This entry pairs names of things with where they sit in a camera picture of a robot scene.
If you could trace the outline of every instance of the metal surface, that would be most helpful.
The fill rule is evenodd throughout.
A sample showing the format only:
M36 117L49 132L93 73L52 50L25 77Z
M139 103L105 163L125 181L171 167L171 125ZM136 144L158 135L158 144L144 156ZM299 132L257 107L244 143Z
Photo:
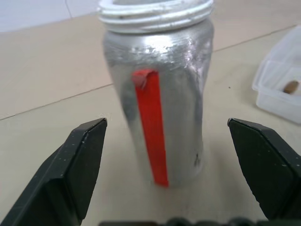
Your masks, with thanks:
M168 181L177 185L201 169L203 88L212 53L209 19L154 34L107 32L105 57L121 100L143 173L153 180L137 106L133 72L159 72Z

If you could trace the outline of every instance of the red tape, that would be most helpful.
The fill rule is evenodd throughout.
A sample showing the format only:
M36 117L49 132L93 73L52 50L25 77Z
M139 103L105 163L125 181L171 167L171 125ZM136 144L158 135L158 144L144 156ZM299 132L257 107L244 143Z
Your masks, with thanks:
M133 73L132 81L155 183L168 186L159 73L149 69L139 70Z

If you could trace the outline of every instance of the silver can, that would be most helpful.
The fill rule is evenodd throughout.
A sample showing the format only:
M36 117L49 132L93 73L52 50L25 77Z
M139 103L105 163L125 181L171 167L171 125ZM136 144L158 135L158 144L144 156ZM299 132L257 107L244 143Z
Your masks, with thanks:
M210 19L175 31L105 35L105 58L138 162L159 185L179 185L201 170L213 35Z

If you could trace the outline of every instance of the brown object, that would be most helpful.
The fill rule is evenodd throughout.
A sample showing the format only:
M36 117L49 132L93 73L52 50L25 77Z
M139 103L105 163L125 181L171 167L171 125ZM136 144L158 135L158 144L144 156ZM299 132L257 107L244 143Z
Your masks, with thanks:
M285 86L283 92L292 94L298 89L298 86L299 86L298 81L291 81Z

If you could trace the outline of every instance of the tiled floor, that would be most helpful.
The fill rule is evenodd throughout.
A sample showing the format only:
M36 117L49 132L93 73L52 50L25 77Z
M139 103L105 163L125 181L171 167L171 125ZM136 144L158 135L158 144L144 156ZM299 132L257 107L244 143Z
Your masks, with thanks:
M78 2L68 3L78 15ZM299 0L216 0L214 49L301 23L300 8ZM0 119L111 84L103 33L96 16L0 33Z
M108 119L108 128L99 177L83 226L112 219L165 222L174 216L221 222L237 216L264 219L241 173L227 119L241 118L271 127L301 154L301 127L258 109L256 92L251 89L261 59L287 32L213 54L204 96L205 164L196 180L180 188L152 186L139 176L134 146L113 86L1 120L0 221L69 132L100 117Z

